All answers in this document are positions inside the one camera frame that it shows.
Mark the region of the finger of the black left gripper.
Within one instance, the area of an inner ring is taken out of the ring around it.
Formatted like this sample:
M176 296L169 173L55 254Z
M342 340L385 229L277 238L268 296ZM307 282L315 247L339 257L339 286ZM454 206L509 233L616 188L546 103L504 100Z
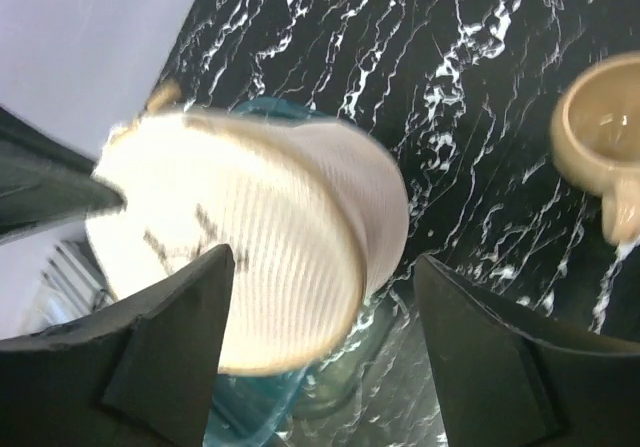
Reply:
M95 162L1 110L1 241L125 205Z

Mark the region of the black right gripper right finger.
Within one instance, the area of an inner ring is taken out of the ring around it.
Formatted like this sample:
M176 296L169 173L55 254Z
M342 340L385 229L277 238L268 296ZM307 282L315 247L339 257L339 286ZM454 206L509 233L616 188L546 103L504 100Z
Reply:
M544 317L429 255L413 283L449 445L638 445L638 344Z

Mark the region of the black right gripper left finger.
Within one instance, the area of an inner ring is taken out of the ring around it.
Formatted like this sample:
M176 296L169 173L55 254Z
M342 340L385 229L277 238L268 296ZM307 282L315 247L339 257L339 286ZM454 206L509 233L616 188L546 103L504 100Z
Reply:
M218 246L78 320L1 344L5 446L198 446L235 263Z

